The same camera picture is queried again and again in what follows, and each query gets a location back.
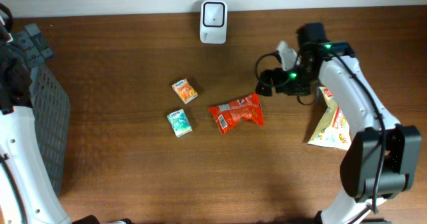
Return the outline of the cream snack bag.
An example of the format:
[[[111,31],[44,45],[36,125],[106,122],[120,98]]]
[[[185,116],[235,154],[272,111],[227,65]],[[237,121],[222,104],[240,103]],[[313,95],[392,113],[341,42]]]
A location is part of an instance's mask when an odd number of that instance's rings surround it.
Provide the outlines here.
[[[324,97],[327,108],[308,144],[347,151],[352,142],[348,121],[332,92],[327,87],[320,87],[319,90]]]

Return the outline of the red snack bag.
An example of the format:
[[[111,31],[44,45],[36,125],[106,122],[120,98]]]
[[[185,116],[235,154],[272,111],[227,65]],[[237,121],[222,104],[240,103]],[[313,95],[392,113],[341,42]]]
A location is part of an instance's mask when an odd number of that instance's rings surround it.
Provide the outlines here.
[[[233,129],[241,121],[252,121],[264,126],[264,116],[258,94],[230,101],[226,104],[209,107],[209,112],[218,125],[221,134]]]

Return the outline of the orange tissue pack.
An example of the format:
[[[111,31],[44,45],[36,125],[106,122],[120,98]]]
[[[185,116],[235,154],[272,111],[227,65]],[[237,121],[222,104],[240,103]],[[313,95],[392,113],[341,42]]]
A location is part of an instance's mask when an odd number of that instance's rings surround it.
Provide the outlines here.
[[[172,85],[172,89],[185,104],[188,104],[190,101],[194,100],[198,96],[198,93],[189,84],[187,79],[182,79],[177,83],[174,83]]]

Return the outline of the green tissue pack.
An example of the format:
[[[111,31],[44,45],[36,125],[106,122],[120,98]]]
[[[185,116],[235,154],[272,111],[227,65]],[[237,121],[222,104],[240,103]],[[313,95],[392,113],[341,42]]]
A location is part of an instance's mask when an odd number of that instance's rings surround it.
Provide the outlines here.
[[[174,111],[167,115],[167,120],[171,124],[176,137],[181,137],[189,132],[192,132],[191,124],[183,109]]]

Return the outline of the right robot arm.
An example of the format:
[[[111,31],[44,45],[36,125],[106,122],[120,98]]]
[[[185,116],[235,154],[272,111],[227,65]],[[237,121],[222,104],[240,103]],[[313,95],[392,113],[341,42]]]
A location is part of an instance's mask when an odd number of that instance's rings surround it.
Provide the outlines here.
[[[301,26],[297,38],[298,51],[281,42],[271,53],[278,68],[255,72],[256,92],[300,97],[315,83],[332,92],[350,125],[352,142],[340,165],[342,188],[313,223],[364,223],[379,205],[412,188],[422,136],[382,104],[348,42],[330,41],[322,23]]]

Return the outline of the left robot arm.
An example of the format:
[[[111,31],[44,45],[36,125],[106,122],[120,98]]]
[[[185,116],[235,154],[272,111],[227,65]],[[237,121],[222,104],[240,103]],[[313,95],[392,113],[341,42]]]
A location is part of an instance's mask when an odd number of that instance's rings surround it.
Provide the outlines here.
[[[1,6],[1,214],[4,223],[71,223],[58,200],[70,103],[38,26],[12,33]]]

